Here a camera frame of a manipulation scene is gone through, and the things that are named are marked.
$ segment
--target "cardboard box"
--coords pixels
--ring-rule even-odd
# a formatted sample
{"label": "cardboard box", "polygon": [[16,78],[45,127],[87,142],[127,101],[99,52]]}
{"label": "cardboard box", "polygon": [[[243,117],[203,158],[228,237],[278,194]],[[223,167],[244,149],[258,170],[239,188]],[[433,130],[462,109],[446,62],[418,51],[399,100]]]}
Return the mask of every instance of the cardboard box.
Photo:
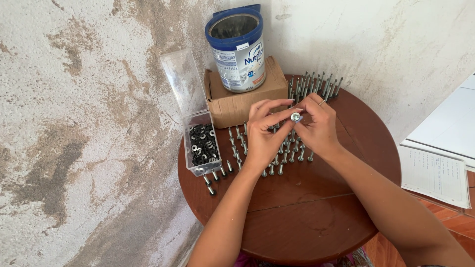
{"label": "cardboard box", "polygon": [[[266,58],[266,81],[256,90],[236,94],[228,91],[222,84],[219,72],[205,71],[205,94],[209,111],[216,128],[228,128],[249,120],[251,104],[264,99],[287,99],[288,83],[273,56]],[[271,110],[285,110],[279,107]]]}

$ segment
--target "spiral notebook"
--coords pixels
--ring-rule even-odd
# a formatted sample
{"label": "spiral notebook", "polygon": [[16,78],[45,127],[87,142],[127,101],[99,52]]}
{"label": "spiral notebook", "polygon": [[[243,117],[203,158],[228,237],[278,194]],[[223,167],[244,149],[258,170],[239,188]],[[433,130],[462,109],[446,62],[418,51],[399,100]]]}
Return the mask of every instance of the spiral notebook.
{"label": "spiral notebook", "polygon": [[402,188],[457,207],[472,208],[463,161],[401,145],[398,152]]}

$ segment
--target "clear plastic box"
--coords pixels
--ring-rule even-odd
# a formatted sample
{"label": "clear plastic box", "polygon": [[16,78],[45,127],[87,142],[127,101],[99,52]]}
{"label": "clear plastic box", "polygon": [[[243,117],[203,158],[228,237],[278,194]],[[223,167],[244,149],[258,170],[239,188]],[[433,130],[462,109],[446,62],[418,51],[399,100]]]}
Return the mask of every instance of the clear plastic box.
{"label": "clear plastic box", "polygon": [[209,108],[203,83],[198,75],[198,69],[196,68],[191,49],[187,48],[160,55],[160,61],[183,117],[186,168],[196,176],[211,173],[212,170],[218,171],[222,159],[216,136],[214,138],[219,160],[198,166],[191,162],[193,160],[193,153],[191,152],[189,127],[199,124],[211,124],[213,130],[215,130],[211,113],[208,111]]}

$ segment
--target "woman's left hand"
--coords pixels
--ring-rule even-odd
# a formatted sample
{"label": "woman's left hand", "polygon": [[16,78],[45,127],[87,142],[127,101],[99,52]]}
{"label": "woman's left hand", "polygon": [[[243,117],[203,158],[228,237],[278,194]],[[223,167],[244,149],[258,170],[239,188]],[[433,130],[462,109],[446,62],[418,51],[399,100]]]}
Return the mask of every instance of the woman's left hand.
{"label": "woman's left hand", "polygon": [[[247,122],[248,152],[243,167],[251,167],[253,170],[262,172],[275,158],[280,144],[295,125],[290,115],[302,110],[290,108],[275,114],[270,114],[269,111],[276,107],[288,106],[292,102],[292,99],[266,99],[251,105]],[[276,133],[267,131],[269,126],[283,120],[286,122]]]}

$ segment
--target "round wooden table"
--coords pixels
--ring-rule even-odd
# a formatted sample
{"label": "round wooden table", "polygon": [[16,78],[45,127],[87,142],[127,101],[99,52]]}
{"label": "round wooden table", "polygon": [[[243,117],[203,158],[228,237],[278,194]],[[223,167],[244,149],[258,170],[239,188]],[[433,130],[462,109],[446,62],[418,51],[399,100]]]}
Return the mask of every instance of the round wooden table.
{"label": "round wooden table", "polygon": [[[344,89],[328,103],[337,113],[336,130],[340,143],[400,185],[401,168],[396,145],[381,119]],[[216,129],[216,134],[223,162],[229,160],[237,169],[228,130]],[[246,156],[240,140],[236,139],[235,129],[233,135],[245,162]],[[242,238],[245,253],[275,264],[305,266],[346,255],[378,233],[345,180],[317,155],[312,162],[307,161],[310,153],[306,149],[305,160],[300,162],[296,159],[299,151],[294,163],[284,164],[283,175],[278,175],[275,169],[275,175],[261,177],[257,182]],[[218,193],[212,197],[203,177],[195,177],[186,169],[184,154],[182,140],[178,154],[180,186],[196,218],[206,225],[238,172],[213,182],[211,187]]]}

